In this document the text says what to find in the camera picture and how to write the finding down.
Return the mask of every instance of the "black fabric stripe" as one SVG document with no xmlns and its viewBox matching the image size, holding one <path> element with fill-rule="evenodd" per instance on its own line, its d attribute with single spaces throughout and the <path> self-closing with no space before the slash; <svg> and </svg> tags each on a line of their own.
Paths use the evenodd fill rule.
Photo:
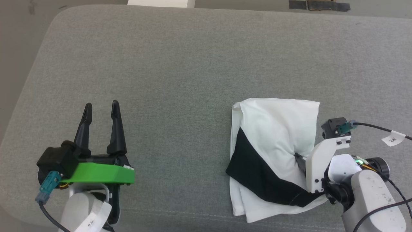
<svg viewBox="0 0 412 232">
<path fill-rule="evenodd" d="M 265 201 L 305 207 L 323 193 L 313 194 L 292 182 L 280 179 L 260 157 L 242 128 L 226 173 Z"/>
</svg>

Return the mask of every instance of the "garment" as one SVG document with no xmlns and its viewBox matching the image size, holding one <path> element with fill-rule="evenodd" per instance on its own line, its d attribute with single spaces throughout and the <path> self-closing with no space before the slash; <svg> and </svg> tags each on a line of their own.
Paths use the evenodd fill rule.
<svg viewBox="0 0 412 232">
<path fill-rule="evenodd" d="M 234 215 L 254 222 L 312 209 L 327 199 L 306 191 L 294 154 L 314 147 L 318 102 L 247 99 L 232 107 L 230 195 Z"/>
</svg>

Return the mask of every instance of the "green bracket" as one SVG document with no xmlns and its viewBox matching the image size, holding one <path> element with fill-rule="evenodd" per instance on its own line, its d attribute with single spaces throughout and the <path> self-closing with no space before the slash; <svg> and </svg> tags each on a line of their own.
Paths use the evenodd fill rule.
<svg viewBox="0 0 412 232">
<path fill-rule="evenodd" d="M 62 179 L 65 183 L 105 183 L 133 184 L 134 171 L 118 165 L 100 163 L 79 163 L 70 179 Z"/>
</svg>

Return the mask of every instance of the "gray fabric surface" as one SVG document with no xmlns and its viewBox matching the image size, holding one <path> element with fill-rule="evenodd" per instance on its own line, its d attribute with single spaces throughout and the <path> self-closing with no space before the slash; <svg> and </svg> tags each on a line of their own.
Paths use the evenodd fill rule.
<svg viewBox="0 0 412 232">
<path fill-rule="evenodd" d="M 117 99 L 136 171 L 136 183 L 121 189 L 117 231 L 343 231 L 342 207 L 329 203 L 252 224 L 232 215 L 231 106 L 250 97 L 319 101 L 317 142 L 320 124 L 340 116 L 411 134 L 410 38 L 408 19 L 70 8 L 49 28 L 0 148 L 0 204 L 51 226 L 34 202 L 36 161 L 46 147 L 74 138 L 87 102 L 90 149 L 104 153 Z M 386 159 L 410 197 L 412 144 L 388 147 L 385 136 L 359 128 L 344 152 Z M 46 205 L 57 219 L 67 197 L 54 191 Z"/>
</svg>

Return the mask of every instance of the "label tag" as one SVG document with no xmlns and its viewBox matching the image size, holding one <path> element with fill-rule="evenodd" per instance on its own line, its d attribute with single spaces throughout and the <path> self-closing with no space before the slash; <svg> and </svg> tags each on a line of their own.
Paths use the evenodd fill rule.
<svg viewBox="0 0 412 232">
<path fill-rule="evenodd" d="M 75 232 L 99 232 L 109 217 L 112 206 L 107 202 L 95 200 L 89 216 L 79 225 Z"/>
<path fill-rule="evenodd" d="M 388 146 L 393 147 L 395 145 L 400 144 L 405 139 L 404 134 L 399 133 L 397 131 L 392 131 L 388 137 L 382 139 Z"/>
</svg>

